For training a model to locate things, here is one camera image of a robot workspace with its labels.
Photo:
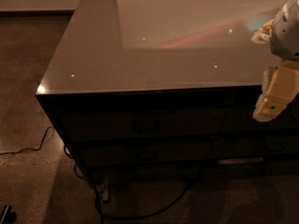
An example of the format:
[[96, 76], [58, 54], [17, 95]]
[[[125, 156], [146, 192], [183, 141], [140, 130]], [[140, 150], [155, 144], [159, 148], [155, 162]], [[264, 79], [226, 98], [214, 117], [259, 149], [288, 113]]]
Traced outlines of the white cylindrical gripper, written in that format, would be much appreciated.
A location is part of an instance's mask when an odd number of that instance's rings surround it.
[[299, 93], [299, 0], [288, 0], [274, 20], [266, 22], [251, 37], [256, 44], [267, 44], [282, 61], [263, 72], [262, 94], [253, 118], [260, 122], [275, 119]]

